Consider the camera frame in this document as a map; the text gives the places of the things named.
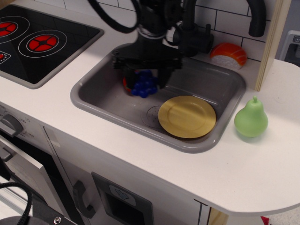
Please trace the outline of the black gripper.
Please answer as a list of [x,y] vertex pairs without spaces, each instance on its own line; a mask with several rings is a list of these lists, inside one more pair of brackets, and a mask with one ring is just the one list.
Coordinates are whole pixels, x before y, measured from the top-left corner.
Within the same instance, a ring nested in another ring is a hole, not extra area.
[[181,69],[182,53],[164,45],[162,39],[138,35],[135,42],[120,45],[112,51],[112,64],[115,69],[125,68],[123,75],[131,91],[136,82],[134,69],[158,69],[158,85],[163,89],[172,72]]

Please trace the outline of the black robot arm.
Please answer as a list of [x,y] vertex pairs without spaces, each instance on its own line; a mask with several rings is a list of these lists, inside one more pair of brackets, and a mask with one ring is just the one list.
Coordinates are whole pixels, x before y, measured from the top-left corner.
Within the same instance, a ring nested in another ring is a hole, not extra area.
[[137,31],[135,42],[123,44],[112,51],[114,69],[121,69],[127,88],[132,90],[138,81],[137,70],[154,69],[157,81],[164,88],[171,74],[181,69],[183,54],[175,43],[164,45],[167,31],[182,19],[183,8],[179,0],[134,0],[136,23],[124,26],[112,19],[95,0],[89,4],[100,18],[114,30],[128,34]]

